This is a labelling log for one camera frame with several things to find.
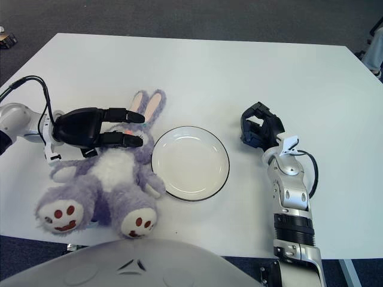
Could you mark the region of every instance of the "bunny leg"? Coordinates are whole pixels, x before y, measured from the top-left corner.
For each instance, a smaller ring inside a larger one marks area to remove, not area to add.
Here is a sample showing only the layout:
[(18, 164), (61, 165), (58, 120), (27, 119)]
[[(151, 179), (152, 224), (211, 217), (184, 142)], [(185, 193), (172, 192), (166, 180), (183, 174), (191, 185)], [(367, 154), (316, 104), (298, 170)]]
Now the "bunny leg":
[(148, 235), (157, 222), (155, 200), (137, 185), (120, 185), (107, 194), (112, 227), (127, 238)]
[(147, 194), (158, 199), (166, 194), (165, 184), (152, 170), (149, 164), (140, 166), (138, 171), (139, 186)]
[(85, 229), (93, 217), (99, 188), (94, 176), (80, 176), (70, 184), (50, 188), (37, 204), (36, 219), (55, 234)]

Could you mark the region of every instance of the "pink inner ear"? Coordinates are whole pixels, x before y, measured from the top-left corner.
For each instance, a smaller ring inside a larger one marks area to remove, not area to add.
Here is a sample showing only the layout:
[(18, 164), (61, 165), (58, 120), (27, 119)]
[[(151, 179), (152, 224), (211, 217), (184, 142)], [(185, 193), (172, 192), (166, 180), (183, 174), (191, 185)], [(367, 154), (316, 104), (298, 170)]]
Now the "pink inner ear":
[(146, 111), (145, 111), (145, 121), (148, 122), (150, 121), (154, 111), (156, 110), (156, 108), (158, 107), (158, 105), (160, 104), (161, 102), (161, 94), (160, 93), (157, 93), (155, 94), (153, 97), (151, 97), (147, 107), (146, 107)]
[(142, 93), (139, 92), (134, 97), (134, 100), (133, 100), (132, 105), (130, 106), (129, 110), (132, 111), (132, 112), (138, 111), (139, 104), (141, 103), (141, 100), (142, 100)]

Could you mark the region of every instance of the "gray carpet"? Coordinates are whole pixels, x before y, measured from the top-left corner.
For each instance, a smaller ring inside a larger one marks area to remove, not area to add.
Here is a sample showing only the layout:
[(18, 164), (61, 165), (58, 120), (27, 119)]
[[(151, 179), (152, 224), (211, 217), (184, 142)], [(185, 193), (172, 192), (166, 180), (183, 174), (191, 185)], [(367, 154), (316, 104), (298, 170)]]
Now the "gray carpet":
[[(0, 26), (19, 43), (0, 51), (0, 85), (56, 33), (298, 42), (366, 48), (382, 0), (0, 0)], [(58, 257), (65, 245), (0, 237), (0, 280)], [(258, 276), (264, 261), (226, 258)], [(383, 260), (354, 260), (363, 286), (381, 286)], [(337, 261), (325, 260), (328, 286), (346, 286)]]

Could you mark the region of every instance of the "stuffed bunny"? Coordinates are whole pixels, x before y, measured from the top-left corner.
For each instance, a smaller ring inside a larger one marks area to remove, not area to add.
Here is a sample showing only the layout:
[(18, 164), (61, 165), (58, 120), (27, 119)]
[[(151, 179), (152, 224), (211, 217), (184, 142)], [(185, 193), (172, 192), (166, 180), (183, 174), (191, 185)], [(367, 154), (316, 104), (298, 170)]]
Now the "stuffed bunny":
[(111, 131), (140, 136), (139, 148), (102, 148), (97, 157), (63, 161), (52, 171), (55, 182), (36, 208), (36, 218), (48, 231), (68, 234), (85, 229), (91, 221), (111, 224), (118, 235), (128, 238), (144, 236), (157, 222), (155, 199), (166, 192), (163, 181), (148, 164), (154, 149), (150, 128), (166, 102), (157, 90), (149, 99), (138, 92), (131, 111), (145, 116), (143, 124), (121, 123)]

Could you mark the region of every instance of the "bunny foot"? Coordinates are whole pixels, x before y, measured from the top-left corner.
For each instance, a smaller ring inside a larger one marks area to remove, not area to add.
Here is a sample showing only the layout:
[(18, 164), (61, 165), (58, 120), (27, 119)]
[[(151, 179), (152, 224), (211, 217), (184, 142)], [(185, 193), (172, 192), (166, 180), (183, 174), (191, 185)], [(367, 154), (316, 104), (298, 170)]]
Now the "bunny foot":
[(52, 233), (67, 233), (81, 224), (84, 208), (75, 200), (56, 200), (37, 212), (44, 228)]
[(148, 235), (157, 222), (157, 213), (153, 208), (134, 210), (125, 216), (121, 224), (121, 232), (130, 238)]

